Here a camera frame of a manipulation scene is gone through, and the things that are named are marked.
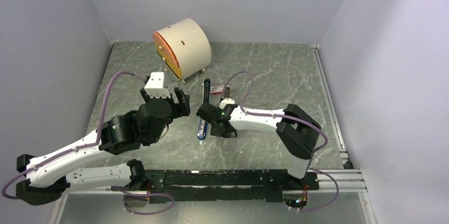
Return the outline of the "aluminium frame rail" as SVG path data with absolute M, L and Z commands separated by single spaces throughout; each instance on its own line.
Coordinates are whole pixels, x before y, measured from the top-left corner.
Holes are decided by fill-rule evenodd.
M 319 171 L 309 170 L 309 175 L 315 178 L 315 183 L 319 185 L 317 190 L 284 190 L 283 196 L 290 198 L 300 195 L 314 195 L 317 197 L 313 204 L 308 204 L 305 209 L 288 207 L 283 203 L 276 203 L 276 208 L 285 209 L 287 212 L 302 214 L 308 212 L 314 214 L 312 222 L 316 222 L 318 215 L 324 209 L 331 211 L 330 219 L 335 219 L 337 223 L 348 223 L 352 219 L 361 218 L 362 223 L 376 223 L 376 219 L 370 206 L 366 183 L 360 169 L 354 169 L 347 153 L 343 140 L 340 124 L 331 99 L 324 69 L 319 55 L 319 45 L 312 44 L 308 54 L 315 63 L 315 71 L 319 78 L 319 86 L 322 91 L 323 100 L 326 106 L 322 109 L 329 116 L 326 123 L 332 127 L 333 136 L 336 142 L 336 149 L 339 151 L 341 163 L 338 169 L 323 169 Z M 263 194 L 260 186 L 203 186 L 176 187 L 171 195 L 175 197 L 175 202 L 170 199 L 159 197 L 160 205 L 168 207 L 167 212 L 172 213 L 176 205 L 186 205 L 190 208 L 197 207 L 200 203 L 221 203 L 227 210 L 232 204 L 242 204 L 244 199 L 221 199 L 223 192 L 237 195 L 240 191 L 252 192 L 252 198 L 248 200 L 248 209 L 253 209 L 256 204 L 265 208 L 268 205 L 266 198 L 259 199 Z M 211 192 L 213 195 L 208 200 L 200 201 L 201 196 Z M 149 206 L 145 200 L 145 191 L 133 191 L 130 194 L 123 194 L 110 187 L 98 187 L 85 189 L 62 196 L 53 207 L 49 223 L 130 223 L 135 219 L 138 211 L 142 211 Z

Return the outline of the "staple box tray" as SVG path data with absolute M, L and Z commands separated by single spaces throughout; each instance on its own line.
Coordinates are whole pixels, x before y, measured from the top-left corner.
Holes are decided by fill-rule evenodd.
M 260 106 L 254 107 L 254 109 L 258 109 L 258 110 L 271 110 L 272 108 L 271 108 L 269 105 L 260 105 Z

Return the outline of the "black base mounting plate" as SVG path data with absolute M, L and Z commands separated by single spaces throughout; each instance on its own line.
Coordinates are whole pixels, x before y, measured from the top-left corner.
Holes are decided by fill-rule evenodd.
M 165 193 L 176 202 L 265 200 L 282 203 L 283 194 L 316 191 L 315 172 L 295 178 L 285 169 L 235 169 L 214 171 L 146 170 L 147 181 L 137 190 Z

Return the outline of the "blue black stapler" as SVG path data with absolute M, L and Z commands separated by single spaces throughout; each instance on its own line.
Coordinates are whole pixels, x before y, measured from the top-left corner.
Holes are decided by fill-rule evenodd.
M 211 81 L 209 78 L 206 78 L 203 82 L 203 104 L 206 104 L 205 107 L 207 107 L 207 104 L 209 103 L 210 91 L 211 91 Z M 204 140 L 206 139 L 208 129 L 208 122 L 206 120 L 206 118 L 208 117 L 208 111 L 207 109 L 204 109 L 203 105 L 201 105 L 196 115 L 200 117 L 200 124 L 197 131 L 197 138 L 198 140 Z

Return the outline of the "red staple box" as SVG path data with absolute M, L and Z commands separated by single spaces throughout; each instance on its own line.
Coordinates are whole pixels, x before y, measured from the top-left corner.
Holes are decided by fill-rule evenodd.
M 210 94 L 222 94 L 226 88 L 223 85 L 220 86 L 211 86 Z

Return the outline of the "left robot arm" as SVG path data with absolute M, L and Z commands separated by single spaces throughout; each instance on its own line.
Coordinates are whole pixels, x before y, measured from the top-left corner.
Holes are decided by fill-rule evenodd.
M 73 191 L 95 187 L 143 188 L 147 175 L 139 160 L 100 168 L 86 165 L 157 143 L 173 120 L 190 115 L 190 96 L 180 87 L 174 92 L 177 102 L 172 95 L 151 97 L 142 90 L 145 103 L 137 110 L 113 117 L 99 130 L 50 154 L 19 156 L 16 169 L 25 179 L 16 184 L 15 197 L 30 205 L 43 205 Z

